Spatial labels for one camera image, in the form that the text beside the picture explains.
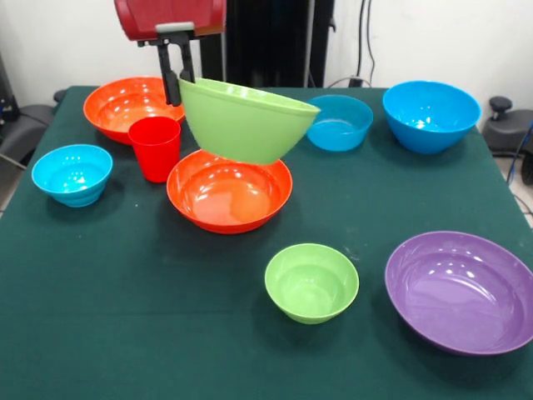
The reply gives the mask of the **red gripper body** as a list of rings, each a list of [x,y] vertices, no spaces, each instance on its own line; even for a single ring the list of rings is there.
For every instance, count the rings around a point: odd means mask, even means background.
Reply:
[[[201,37],[222,33],[226,26],[226,1],[116,0],[114,6],[122,30],[135,42],[175,32]]]

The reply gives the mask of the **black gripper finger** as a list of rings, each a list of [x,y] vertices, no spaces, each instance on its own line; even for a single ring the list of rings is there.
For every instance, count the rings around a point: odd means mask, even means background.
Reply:
[[[180,79],[194,83],[195,73],[193,68],[192,51],[189,41],[179,44],[182,56],[182,71],[180,72]]]
[[[172,70],[167,44],[159,44],[157,46],[157,52],[167,104],[178,107],[181,104],[178,77]]]

